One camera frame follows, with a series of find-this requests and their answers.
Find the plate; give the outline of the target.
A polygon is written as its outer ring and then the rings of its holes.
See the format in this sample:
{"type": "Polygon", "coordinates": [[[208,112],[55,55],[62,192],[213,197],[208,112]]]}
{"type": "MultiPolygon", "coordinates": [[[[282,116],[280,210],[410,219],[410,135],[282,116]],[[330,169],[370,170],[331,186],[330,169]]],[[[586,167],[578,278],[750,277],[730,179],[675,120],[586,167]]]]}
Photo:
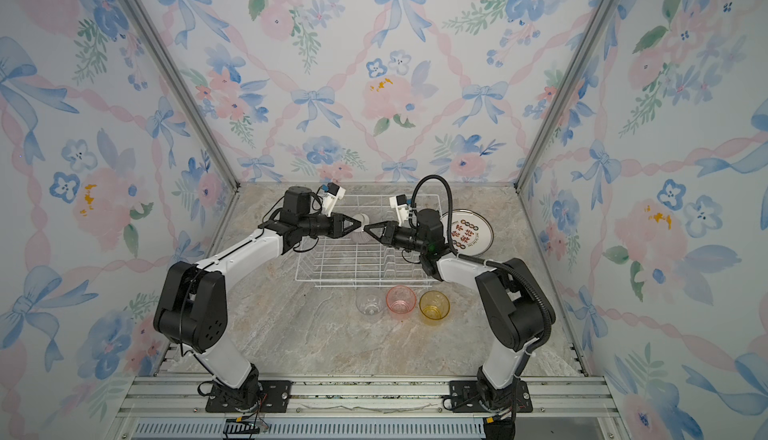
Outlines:
{"type": "Polygon", "coordinates": [[[494,231],[491,224],[480,214],[467,210],[453,210],[452,223],[448,227],[448,214],[441,216],[446,227],[446,237],[453,247],[461,254],[479,256],[486,253],[494,242],[494,231]]]}

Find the yellow glass cup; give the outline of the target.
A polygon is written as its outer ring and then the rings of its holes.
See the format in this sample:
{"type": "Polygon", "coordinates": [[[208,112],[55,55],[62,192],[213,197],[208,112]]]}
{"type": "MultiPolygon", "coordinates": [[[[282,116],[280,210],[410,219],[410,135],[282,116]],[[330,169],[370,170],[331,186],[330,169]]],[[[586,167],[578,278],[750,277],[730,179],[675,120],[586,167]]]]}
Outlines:
{"type": "Polygon", "coordinates": [[[428,323],[441,322],[447,318],[451,311],[449,298],[436,290],[426,291],[418,302],[419,311],[428,323]]]}

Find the pink glass cup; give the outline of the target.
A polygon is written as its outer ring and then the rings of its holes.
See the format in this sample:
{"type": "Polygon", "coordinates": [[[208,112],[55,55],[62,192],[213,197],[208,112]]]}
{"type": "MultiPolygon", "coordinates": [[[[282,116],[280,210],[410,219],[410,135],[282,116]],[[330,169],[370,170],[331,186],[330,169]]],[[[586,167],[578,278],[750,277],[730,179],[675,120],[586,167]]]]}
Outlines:
{"type": "Polygon", "coordinates": [[[410,287],[397,285],[387,292],[385,301],[390,315],[396,320],[404,320],[413,312],[417,298],[410,287]]]}

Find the clear glass cup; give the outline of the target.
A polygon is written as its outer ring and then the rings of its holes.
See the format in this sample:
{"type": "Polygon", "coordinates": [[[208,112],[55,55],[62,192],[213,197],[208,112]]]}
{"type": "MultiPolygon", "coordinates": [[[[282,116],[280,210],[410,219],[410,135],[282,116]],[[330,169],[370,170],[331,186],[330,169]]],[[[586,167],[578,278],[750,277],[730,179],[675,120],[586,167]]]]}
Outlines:
{"type": "Polygon", "coordinates": [[[378,321],[386,310],[385,292],[380,288],[363,287],[356,290],[356,308],[369,322],[378,321]]]}

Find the white ceramic bowl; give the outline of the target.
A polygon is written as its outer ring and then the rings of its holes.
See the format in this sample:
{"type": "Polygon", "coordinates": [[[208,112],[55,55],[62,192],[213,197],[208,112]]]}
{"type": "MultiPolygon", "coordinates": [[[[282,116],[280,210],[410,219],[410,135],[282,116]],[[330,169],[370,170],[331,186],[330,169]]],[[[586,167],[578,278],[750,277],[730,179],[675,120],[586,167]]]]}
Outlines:
{"type": "Polygon", "coordinates": [[[364,227],[370,224],[370,218],[366,214],[356,214],[353,218],[359,223],[356,232],[364,232],[364,227]]]}

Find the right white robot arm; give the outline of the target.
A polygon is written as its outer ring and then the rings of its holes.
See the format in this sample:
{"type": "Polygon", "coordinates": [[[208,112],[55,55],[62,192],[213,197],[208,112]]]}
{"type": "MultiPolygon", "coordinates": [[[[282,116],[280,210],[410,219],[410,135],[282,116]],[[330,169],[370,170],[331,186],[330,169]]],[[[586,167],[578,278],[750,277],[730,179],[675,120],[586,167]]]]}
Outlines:
{"type": "Polygon", "coordinates": [[[531,356],[551,338],[556,314],[527,264],[498,262],[459,249],[452,218],[432,209],[414,221],[383,221],[364,227],[378,243],[416,253],[427,276],[474,289],[494,337],[478,382],[500,392],[519,382],[531,356]]]}

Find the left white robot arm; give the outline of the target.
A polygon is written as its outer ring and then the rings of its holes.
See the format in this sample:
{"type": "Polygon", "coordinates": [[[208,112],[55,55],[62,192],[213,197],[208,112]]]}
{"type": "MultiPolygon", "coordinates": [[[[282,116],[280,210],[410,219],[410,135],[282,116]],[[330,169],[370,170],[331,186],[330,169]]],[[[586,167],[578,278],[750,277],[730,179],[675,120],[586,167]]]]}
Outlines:
{"type": "Polygon", "coordinates": [[[229,292],[262,265],[297,252],[305,239],[342,239],[360,228],[360,221],[335,211],[344,195],[334,183],[318,191],[292,186],[245,239],[207,259],[169,268],[153,327],[192,351],[212,375],[213,392],[252,405],[260,391],[257,367],[227,334],[229,292]]]}

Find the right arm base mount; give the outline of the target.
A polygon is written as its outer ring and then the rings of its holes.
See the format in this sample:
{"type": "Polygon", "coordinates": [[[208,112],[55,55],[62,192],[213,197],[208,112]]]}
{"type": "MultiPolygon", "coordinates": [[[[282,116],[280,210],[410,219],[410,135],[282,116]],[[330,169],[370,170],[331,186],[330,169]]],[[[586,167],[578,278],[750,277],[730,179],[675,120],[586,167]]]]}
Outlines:
{"type": "Polygon", "coordinates": [[[452,380],[448,385],[443,408],[454,413],[487,413],[491,417],[511,418],[533,412],[528,385],[517,377],[506,387],[496,388],[479,368],[475,380],[452,380]]]}

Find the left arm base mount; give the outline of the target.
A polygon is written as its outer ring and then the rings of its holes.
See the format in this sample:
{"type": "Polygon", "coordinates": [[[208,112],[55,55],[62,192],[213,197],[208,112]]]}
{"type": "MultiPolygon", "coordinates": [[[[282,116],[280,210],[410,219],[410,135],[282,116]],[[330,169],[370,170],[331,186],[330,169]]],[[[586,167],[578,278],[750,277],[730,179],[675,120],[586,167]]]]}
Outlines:
{"type": "Polygon", "coordinates": [[[292,387],[288,380],[261,380],[253,371],[238,388],[213,379],[201,382],[197,392],[207,400],[208,413],[285,413],[292,387]]]}

